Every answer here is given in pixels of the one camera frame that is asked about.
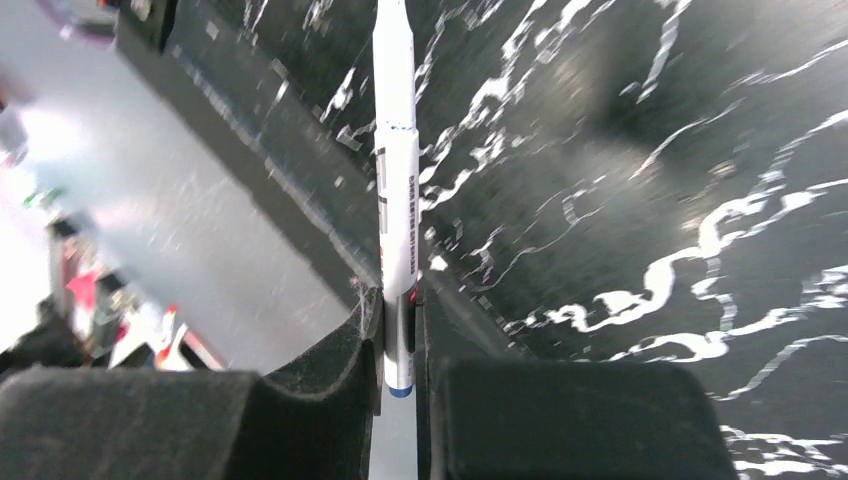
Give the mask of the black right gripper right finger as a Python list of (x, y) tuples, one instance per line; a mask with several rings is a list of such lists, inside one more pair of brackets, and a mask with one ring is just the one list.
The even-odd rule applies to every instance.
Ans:
[(472, 354), (417, 300), (422, 479), (733, 479), (697, 377), (671, 363)]

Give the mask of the white whiteboard marker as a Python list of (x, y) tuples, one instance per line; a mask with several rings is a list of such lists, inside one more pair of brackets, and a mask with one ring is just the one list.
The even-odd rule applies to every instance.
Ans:
[(392, 396), (415, 384), (419, 273), (419, 132), (414, 39), (406, 3), (379, 0), (372, 36), (384, 367)]

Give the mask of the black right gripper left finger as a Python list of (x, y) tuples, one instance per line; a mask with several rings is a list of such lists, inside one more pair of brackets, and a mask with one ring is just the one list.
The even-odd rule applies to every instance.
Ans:
[(365, 479), (380, 412), (378, 292), (290, 363), (87, 368), (47, 302), (1, 355), (5, 479)]

